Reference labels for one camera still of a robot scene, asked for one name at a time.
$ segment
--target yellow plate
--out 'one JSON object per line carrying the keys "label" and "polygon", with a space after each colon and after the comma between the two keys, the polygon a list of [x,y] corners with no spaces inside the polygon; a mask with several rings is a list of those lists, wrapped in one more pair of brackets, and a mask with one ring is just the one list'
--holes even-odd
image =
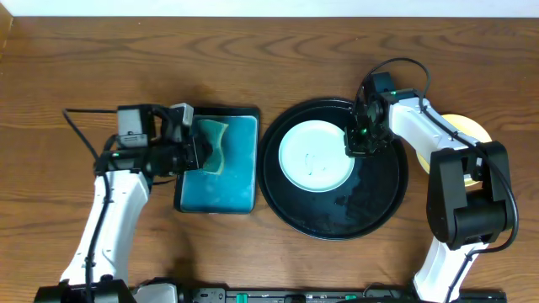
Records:
{"label": "yellow plate", "polygon": [[[490,142],[492,140],[488,135],[488,132],[481,125],[479,125],[478,122],[468,117],[461,116],[459,114],[443,114],[442,117],[464,134],[472,136],[481,142]],[[417,152],[416,155],[418,156],[419,164],[421,164],[421,167],[427,173],[429,173],[429,164]],[[465,186],[470,186],[477,183],[478,181],[473,181],[471,178],[464,179]]]}

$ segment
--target round black tray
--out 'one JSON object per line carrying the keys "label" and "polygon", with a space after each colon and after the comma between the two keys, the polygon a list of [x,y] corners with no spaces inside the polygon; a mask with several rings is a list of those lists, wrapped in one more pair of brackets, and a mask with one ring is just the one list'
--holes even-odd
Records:
{"label": "round black tray", "polygon": [[278,159],[286,132],[309,120],[327,121],[344,130],[353,123],[351,106],[351,101],[341,98],[298,104],[269,126],[259,145],[258,180],[266,201],[284,222],[312,237],[344,240],[373,232],[395,213],[408,185],[408,163],[400,140],[380,155],[356,158],[346,182],[328,192],[308,192],[286,178]]}

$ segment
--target white plate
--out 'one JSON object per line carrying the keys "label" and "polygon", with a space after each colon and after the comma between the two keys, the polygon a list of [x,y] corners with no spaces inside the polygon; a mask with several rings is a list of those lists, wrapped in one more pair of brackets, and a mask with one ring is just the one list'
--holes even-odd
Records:
{"label": "white plate", "polygon": [[354,169],[344,153],[344,132],[326,121],[292,127],[279,146],[280,169],[300,189],[322,193],[340,186]]}

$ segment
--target white wall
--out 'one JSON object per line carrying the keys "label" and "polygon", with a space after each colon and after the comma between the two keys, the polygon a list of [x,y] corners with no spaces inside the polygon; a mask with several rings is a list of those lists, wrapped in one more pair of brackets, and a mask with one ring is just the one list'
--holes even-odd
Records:
{"label": "white wall", "polygon": [[0,0],[13,16],[539,17],[539,0]]}

